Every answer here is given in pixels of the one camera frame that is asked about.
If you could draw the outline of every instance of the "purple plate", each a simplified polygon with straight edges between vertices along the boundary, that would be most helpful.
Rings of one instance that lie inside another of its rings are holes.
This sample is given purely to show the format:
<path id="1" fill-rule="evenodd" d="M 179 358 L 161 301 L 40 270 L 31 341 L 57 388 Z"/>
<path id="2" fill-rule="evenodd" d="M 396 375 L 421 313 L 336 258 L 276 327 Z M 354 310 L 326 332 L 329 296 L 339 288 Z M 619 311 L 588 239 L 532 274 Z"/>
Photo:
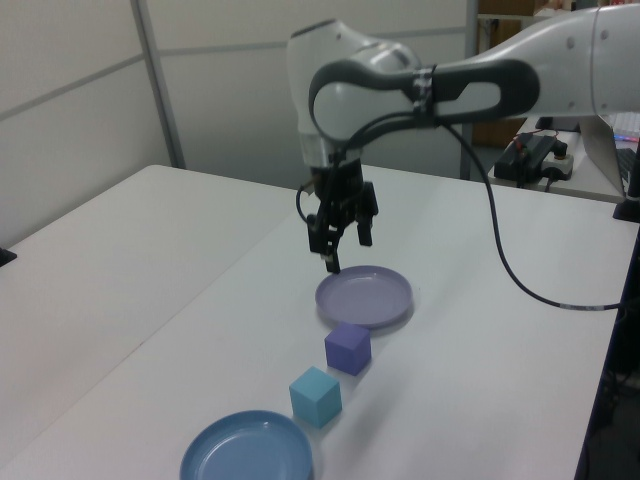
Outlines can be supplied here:
<path id="1" fill-rule="evenodd" d="M 380 328 L 407 318 L 411 285 L 393 270 L 364 265 L 325 278 L 316 290 L 321 316 L 365 328 Z"/>

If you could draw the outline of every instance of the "white table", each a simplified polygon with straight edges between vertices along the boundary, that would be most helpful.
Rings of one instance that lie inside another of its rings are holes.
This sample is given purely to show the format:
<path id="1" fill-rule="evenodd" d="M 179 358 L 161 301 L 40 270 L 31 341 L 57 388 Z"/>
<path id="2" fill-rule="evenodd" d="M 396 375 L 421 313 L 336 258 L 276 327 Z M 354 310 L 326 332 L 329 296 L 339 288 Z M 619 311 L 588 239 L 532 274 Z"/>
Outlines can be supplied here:
<path id="1" fill-rule="evenodd" d="M 357 246 L 350 229 L 343 267 L 403 273 L 415 313 L 374 335 L 360 377 L 329 370 L 343 412 L 320 431 L 301 424 L 316 480 L 573 479 L 615 313 L 557 310 L 518 290 L 499 263 L 483 185 L 365 176 L 380 204 L 374 246 Z M 619 298 L 637 226 L 614 221 L 612 204 L 495 190 L 505 252 L 525 284 L 564 302 Z M 330 327 L 313 300 L 324 276 L 290 215 L 0 479 L 175 480 L 213 421 L 244 409 L 290 415 L 288 385 L 325 368 Z"/>
<path id="2" fill-rule="evenodd" d="M 148 167 L 0 269 L 0 466 L 264 235 L 294 192 Z"/>
<path id="3" fill-rule="evenodd" d="M 518 133 L 533 132 L 536 130 L 537 118 L 528 118 L 522 125 Z M 554 135 L 553 131 L 542 131 L 537 135 Z M 573 197 L 589 198 L 603 202 L 619 203 L 623 197 L 618 190 L 604 176 L 602 171 L 587 156 L 582 142 L 582 136 L 575 132 L 559 132 L 558 140 L 567 144 L 567 153 L 574 156 L 573 174 L 567 181 L 557 181 L 551 184 L 550 193 L 560 195 L 570 195 Z M 637 144 L 632 142 L 616 142 L 618 148 L 636 149 Z M 493 168 L 489 171 L 489 178 L 494 185 L 504 185 L 514 187 L 516 182 L 496 178 L 493 175 Z M 547 179 L 543 178 L 537 183 L 525 184 L 525 189 L 544 191 Z"/>

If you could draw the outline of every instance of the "laptop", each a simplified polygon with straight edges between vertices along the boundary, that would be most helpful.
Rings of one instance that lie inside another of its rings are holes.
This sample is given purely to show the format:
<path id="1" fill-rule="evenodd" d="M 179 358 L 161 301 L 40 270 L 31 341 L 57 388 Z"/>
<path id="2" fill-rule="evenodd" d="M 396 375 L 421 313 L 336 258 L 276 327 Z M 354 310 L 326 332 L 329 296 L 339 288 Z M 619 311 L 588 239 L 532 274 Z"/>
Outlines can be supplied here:
<path id="1" fill-rule="evenodd" d="M 630 148 L 616 148 L 613 129 L 599 115 L 582 117 L 580 131 L 584 149 L 591 161 L 616 187 L 618 193 L 625 196 L 636 153 Z"/>

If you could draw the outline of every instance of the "plate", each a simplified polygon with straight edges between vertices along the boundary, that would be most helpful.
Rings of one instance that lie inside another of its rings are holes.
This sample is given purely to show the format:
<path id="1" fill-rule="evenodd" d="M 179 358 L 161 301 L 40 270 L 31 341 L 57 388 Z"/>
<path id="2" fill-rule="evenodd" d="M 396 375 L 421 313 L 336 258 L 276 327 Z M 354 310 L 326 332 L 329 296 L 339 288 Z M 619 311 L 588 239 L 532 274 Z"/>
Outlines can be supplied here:
<path id="1" fill-rule="evenodd" d="M 311 467 L 300 427 L 278 413 L 251 410 L 200 433 L 184 454 L 180 480 L 307 480 Z"/>
<path id="2" fill-rule="evenodd" d="M 325 278 L 316 290 L 320 315 L 366 328 L 405 320 L 413 305 L 411 285 L 399 273 L 364 265 Z"/>

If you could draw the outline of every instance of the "purple cube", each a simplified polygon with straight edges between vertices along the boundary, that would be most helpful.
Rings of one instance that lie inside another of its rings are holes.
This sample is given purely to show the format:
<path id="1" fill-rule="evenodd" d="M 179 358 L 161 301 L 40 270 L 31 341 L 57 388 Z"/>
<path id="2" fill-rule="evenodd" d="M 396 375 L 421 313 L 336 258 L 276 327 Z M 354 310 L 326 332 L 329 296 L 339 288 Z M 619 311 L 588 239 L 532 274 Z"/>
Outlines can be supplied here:
<path id="1" fill-rule="evenodd" d="M 327 365 L 358 375 L 371 360 L 371 334 L 358 325 L 342 322 L 324 339 Z"/>

